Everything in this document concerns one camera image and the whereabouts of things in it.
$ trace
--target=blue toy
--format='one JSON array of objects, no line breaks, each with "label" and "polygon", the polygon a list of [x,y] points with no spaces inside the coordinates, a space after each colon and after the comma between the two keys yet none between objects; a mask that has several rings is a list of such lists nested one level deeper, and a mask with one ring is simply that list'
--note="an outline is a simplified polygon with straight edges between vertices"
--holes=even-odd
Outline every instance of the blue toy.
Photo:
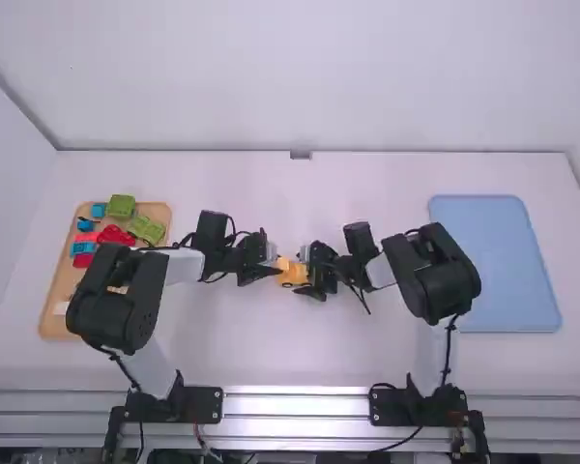
[{"label": "blue toy", "polygon": [[71,251],[69,253],[69,256],[73,258],[77,254],[94,253],[96,246],[97,244],[95,244],[94,242],[76,242],[71,245]]},{"label": "blue toy", "polygon": [[95,203],[90,207],[90,216],[101,219],[105,216],[105,203]]},{"label": "blue toy", "polygon": [[95,222],[86,217],[77,218],[77,230],[80,232],[92,232],[95,230]]}]

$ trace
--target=yellow object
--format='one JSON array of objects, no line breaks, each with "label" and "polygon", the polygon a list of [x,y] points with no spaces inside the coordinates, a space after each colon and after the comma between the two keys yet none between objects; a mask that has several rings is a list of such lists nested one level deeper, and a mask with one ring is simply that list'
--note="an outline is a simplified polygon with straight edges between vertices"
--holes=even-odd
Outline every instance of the yellow object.
[{"label": "yellow object", "polygon": [[288,258],[279,256],[277,258],[277,268],[283,271],[283,273],[275,276],[279,285],[292,287],[294,285],[309,283],[307,266],[303,263],[291,261]]}]

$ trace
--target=toy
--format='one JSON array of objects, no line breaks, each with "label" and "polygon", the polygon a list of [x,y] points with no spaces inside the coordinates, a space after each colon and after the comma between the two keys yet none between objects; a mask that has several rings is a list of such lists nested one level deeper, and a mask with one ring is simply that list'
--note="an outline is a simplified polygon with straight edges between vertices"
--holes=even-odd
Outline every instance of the toy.
[{"label": "toy", "polygon": [[112,195],[105,208],[105,214],[117,219],[128,219],[135,210],[135,198],[131,195]]},{"label": "toy", "polygon": [[99,232],[84,232],[75,235],[74,242],[96,242],[99,237]]},{"label": "toy", "polygon": [[96,247],[97,244],[93,242],[77,242],[71,245],[71,251],[69,253],[69,256],[73,258],[77,254],[81,253],[94,253]]},{"label": "toy", "polygon": [[135,238],[129,235],[127,232],[124,232],[117,225],[109,224],[103,229],[97,238],[98,244],[103,244],[105,242],[112,242],[116,244],[123,244],[128,247],[133,247],[135,245]]},{"label": "toy", "polygon": [[277,258],[277,268],[283,271],[283,273],[275,276],[277,283],[282,287],[293,287],[309,283],[307,265],[305,263],[298,263],[279,256]]},{"label": "toy", "polygon": [[95,253],[79,253],[73,258],[74,268],[88,268],[93,262]]},{"label": "toy", "polygon": [[77,218],[77,230],[80,232],[92,232],[95,229],[95,222],[86,217]]},{"label": "toy", "polygon": [[101,219],[105,216],[105,203],[94,203],[90,207],[90,216],[95,219]]},{"label": "toy", "polygon": [[140,238],[147,244],[155,246],[160,242],[164,235],[165,226],[160,222],[154,222],[151,220],[146,226],[144,234],[142,234]]},{"label": "toy", "polygon": [[136,216],[127,226],[127,232],[132,234],[133,237],[137,237],[139,239],[144,236],[146,227],[148,224],[150,224],[150,222],[151,220],[146,216]]}]

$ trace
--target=white wall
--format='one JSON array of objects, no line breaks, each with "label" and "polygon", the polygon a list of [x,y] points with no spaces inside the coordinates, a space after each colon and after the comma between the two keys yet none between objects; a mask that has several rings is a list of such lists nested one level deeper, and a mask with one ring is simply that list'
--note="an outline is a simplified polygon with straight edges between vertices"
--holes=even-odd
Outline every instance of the white wall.
[{"label": "white wall", "polygon": [[0,90],[0,302],[55,157]]},{"label": "white wall", "polygon": [[67,148],[565,150],[580,1],[0,0],[0,74]]}]

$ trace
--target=red toy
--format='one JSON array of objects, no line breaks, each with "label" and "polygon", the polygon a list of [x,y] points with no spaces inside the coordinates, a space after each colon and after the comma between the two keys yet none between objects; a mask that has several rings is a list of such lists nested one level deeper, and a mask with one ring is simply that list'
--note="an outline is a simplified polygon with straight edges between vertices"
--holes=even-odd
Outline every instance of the red toy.
[{"label": "red toy", "polygon": [[128,247],[135,245],[135,238],[123,231],[120,227],[114,224],[109,224],[97,237],[97,243],[112,242],[116,244],[123,244]]},{"label": "red toy", "polygon": [[84,232],[82,234],[75,235],[73,239],[74,242],[96,242],[99,237],[99,232]]},{"label": "red toy", "polygon": [[88,268],[93,262],[95,253],[80,253],[73,257],[74,268]]}]

